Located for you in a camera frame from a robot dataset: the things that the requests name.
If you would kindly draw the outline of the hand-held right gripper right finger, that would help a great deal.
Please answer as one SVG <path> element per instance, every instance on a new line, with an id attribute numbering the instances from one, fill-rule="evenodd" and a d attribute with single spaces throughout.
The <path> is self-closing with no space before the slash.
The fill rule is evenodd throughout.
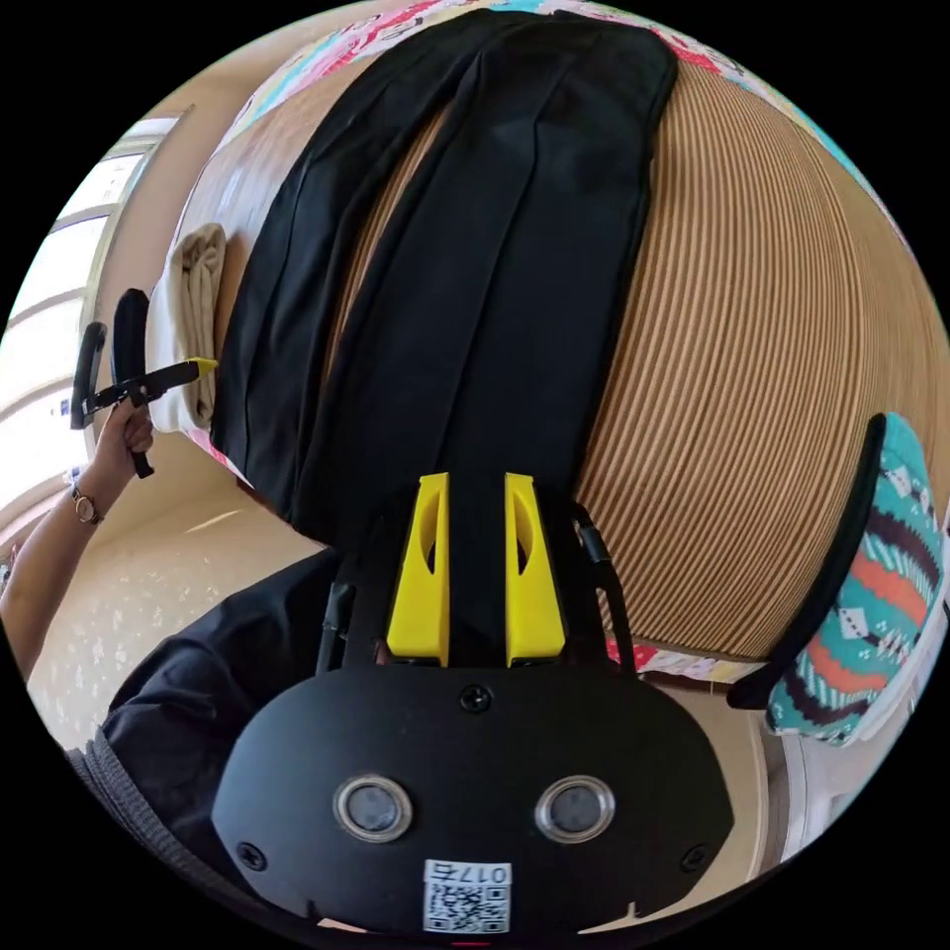
<path id="1" fill-rule="evenodd" d="M 505 633 L 507 665 L 557 659 L 564 620 L 533 479 L 505 475 Z"/>

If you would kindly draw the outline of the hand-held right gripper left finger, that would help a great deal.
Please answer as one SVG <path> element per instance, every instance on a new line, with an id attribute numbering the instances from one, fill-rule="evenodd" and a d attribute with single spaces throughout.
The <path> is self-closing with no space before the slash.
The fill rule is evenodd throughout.
<path id="1" fill-rule="evenodd" d="M 394 589 L 386 643 L 397 660 L 448 664 L 448 475 L 419 480 Z"/>

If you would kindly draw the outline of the person's left hand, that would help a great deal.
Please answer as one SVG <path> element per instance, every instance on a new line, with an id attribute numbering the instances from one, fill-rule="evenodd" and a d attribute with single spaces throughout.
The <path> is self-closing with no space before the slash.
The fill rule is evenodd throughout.
<path id="1" fill-rule="evenodd" d="M 133 455 L 147 453 L 152 442 L 147 405 L 136 407 L 126 399 L 114 406 L 102 427 L 89 468 L 93 483 L 121 492 L 136 475 Z"/>

